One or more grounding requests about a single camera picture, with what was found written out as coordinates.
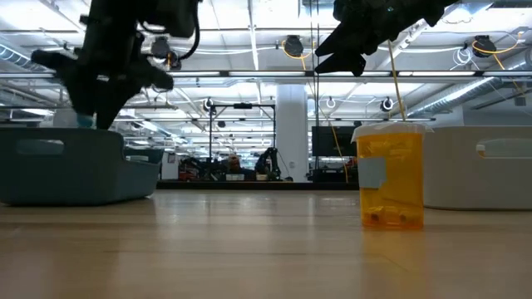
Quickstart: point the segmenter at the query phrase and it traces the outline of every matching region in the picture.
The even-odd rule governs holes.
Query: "white column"
[[[278,86],[275,105],[277,106],[276,146],[279,151],[278,164],[281,175],[284,178],[291,176],[296,183],[307,183],[308,116],[305,85]]]

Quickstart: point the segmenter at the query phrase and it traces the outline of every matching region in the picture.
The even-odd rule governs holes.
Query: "yellow container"
[[[363,226],[423,227],[425,132],[424,125],[408,123],[355,130]]]

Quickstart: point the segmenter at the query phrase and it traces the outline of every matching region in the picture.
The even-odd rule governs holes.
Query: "wooden table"
[[[0,208],[0,298],[530,298],[532,213],[365,230],[356,192]]]

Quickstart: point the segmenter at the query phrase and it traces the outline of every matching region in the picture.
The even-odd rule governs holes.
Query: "white lid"
[[[407,122],[387,122],[373,125],[363,125],[355,129],[352,135],[351,142],[355,142],[357,138],[369,135],[384,135],[396,133],[418,133],[425,134],[432,132],[431,127],[423,124],[413,124]]]

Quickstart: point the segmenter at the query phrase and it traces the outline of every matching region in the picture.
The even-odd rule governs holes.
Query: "gray plastic bin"
[[[120,134],[88,129],[0,129],[0,202],[102,205],[151,195],[160,163],[126,161]]]

